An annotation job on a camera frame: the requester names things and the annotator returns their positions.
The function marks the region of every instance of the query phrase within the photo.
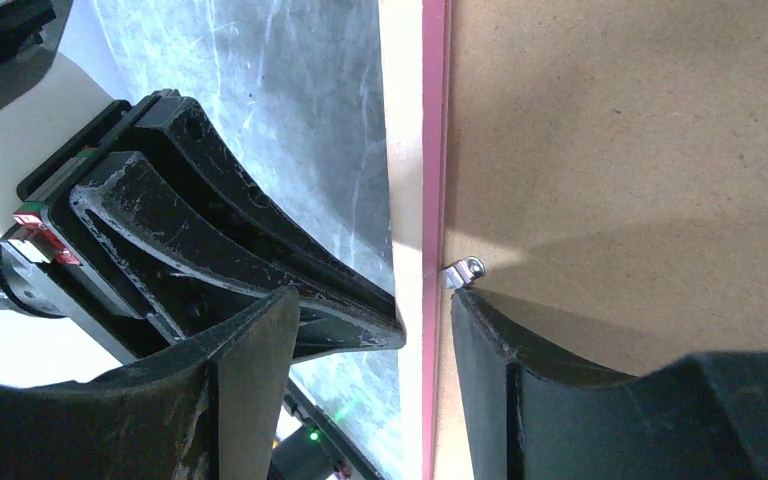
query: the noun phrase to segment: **metal fastener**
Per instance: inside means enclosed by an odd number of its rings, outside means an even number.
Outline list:
[[[449,290],[456,290],[471,285],[483,277],[484,264],[477,257],[466,257],[443,269],[444,285]]]

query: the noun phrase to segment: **wooden board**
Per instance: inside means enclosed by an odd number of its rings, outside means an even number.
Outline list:
[[[400,353],[403,438],[411,476],[430,480],[437,418],[448,8],[445,0],[388,0],[379,7],[396,302],[409,337]]]
[[[626,372],[768,349],[768,1],[463,0],[451,55],[444,260]],[[436,478],[470,478],[443,317]]]

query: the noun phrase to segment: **gray marble countertop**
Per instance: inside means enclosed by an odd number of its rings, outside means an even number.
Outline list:
[[[130,99],[160,88],[196,98],[290,217],[393,291],[377,2],[93,0],[88,8]],[[382,473],[402,478],[396,352],[332,355],[291,376]]]

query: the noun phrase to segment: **red component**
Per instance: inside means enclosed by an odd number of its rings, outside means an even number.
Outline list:
[[[348,465],[340,460],[334,467],[334,476],[337,477],[337,480],[350,480],[352,478],[352,471]]]
[[[81,264],[81,260],[66,248],[66,245],[57,238],[54,232],[45,226],[39,212],[18,210],[13,214],[13,219],[29,231],[42,234],[45,243],[54,250],[54,259],[57,263],[64,265]]]

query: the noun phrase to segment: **pink edge strip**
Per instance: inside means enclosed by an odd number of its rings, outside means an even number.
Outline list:
[[[439,350],[438,272],[446,168],[448,25],[446,0],[422,2],[422,478],[434,476]]]

